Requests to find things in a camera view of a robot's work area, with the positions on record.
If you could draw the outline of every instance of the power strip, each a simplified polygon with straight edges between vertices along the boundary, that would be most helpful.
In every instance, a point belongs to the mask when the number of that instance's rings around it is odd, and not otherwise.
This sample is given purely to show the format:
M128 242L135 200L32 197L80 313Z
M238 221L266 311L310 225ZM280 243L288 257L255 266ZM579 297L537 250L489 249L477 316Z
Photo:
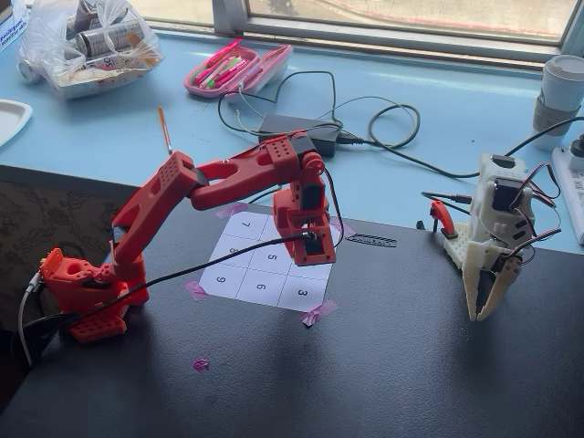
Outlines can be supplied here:
M584 245L584 170L570 169L570 156L563 148L556 148L551 153L576 237Z

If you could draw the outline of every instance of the black label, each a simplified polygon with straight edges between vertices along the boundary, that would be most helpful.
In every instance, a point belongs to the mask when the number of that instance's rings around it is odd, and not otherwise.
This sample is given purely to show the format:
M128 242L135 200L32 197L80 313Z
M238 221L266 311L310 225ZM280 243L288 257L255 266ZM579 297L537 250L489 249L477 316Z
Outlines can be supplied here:
M378 237L376 235L352 235L351 237L347 237L347 240L359 244L387 246L389 248L395 248L398 245L397 240L388 239L387 237Z

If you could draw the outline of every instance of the paper cup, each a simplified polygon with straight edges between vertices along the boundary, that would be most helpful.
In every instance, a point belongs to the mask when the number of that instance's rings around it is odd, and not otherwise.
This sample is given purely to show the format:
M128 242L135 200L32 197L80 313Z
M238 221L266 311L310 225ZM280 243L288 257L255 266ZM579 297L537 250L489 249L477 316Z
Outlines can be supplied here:
M544 66L539 100L553 110L577 110L584 98L584 59L571 55L551 58Z
M571 55L551 58L544 66L541 91L534 109L534 134L578 114L584 98L584 59ZM561 145L569 125L551 131L532 145L552 151Z

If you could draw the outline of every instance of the red robotic arm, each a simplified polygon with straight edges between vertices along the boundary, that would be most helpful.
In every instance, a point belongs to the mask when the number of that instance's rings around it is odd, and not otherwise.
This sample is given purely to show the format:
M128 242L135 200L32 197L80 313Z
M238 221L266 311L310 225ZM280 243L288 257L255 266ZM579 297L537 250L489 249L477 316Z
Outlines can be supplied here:
M274 193L276 229L284 237L306 231L317 236L313 241L286 242L287 251L300 266L333 263L323 170L320 155L304 133L266 140L228 160L197 167L176 151L113 219L111 263L97 268L64 257L55 248L44 260L41 275L62 311L87 312L145 282L141 252L184 197L195 209L207 210L285 183L289 187ZM143 287L125 303L82 319L69 332L79 341L123 333L127 306L147 299Z

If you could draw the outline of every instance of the white plate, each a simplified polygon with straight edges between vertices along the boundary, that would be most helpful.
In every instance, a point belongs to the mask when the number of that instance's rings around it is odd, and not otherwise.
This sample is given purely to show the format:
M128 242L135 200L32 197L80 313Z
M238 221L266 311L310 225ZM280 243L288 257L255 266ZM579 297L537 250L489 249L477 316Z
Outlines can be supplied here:
M32 113L25 103L0 99L0 147L22 130Z

